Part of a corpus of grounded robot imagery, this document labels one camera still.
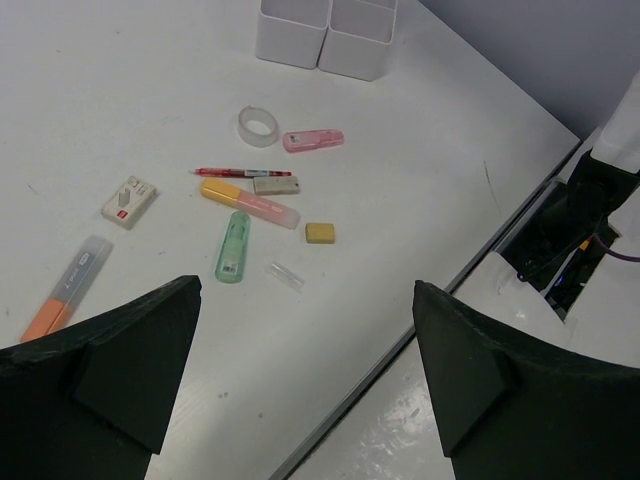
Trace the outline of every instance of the yellow cube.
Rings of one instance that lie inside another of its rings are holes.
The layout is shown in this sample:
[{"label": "yellow cube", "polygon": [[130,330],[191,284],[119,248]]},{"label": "yellow cube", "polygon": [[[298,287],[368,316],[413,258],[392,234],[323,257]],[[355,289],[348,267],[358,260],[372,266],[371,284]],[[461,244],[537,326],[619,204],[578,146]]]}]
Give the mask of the yellow cube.
[{"label": "yellow cube", "polygon": [[307,243],[335,243],[336,230],[333,223],[307,223],[304,228]]}]

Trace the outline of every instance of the storage box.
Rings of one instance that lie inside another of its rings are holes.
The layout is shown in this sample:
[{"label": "storage box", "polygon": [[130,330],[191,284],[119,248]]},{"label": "storage box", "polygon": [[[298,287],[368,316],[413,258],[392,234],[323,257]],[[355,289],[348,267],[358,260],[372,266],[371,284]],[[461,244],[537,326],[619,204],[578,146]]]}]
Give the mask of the storage box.
[{"label": "storage box", "polygon": [[368,81],[382,76],[396,12],[397,0],[333,0],[320,69]]},{"label": "storage box", "polygon": [[315,68],[322,49],[332,0],[262,0],[256,57]]}]

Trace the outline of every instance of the white eraser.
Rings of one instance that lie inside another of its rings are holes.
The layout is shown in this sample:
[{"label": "white eraser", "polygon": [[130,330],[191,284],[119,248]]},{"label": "white eraser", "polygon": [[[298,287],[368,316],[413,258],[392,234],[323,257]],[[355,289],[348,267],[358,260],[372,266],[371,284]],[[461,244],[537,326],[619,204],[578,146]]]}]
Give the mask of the white eraser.
[{"label": "white eraser", "polygon": [[127,230],[135,225],[157,195],[156,187],[136,177],[129,179],[102,207],[102,216]]},{"label": "white eraser", "polygon": [[256,195],[295,195],[300,193],[298,177],[254,177]]}]

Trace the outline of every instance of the pink correction tape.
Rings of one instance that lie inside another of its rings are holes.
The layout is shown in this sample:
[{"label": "pink correction tape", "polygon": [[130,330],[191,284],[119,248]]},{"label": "pink correction tape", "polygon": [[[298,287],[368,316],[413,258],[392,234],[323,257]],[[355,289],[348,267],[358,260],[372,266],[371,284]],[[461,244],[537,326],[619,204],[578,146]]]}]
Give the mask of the pink correction tape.
[{"label": "pink correction tape", "polygon": [[344,143],[344,134],[340,130],[310,130],[307,132],[289,132],[282,136],[284,149],[289,153],[306,152],[318,148],[335,147]]}]

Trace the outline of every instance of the wire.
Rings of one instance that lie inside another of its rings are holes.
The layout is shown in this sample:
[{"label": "wire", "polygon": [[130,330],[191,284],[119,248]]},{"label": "wire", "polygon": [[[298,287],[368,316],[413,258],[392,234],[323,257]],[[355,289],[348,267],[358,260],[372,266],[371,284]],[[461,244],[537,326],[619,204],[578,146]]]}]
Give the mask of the wire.
[{"label": "wire", "polygon": [[640,263],[640,257],[631,257],[629,255],[623,255],[622,253],[614,252],[609,247],[607,247],[604,242],[600,239],[598,235],[594,235],[593,238],[596,240],[600,248],[602,248],[607,255],[611,255],[618,260],[624,260],[625,262],[633,262]]}]

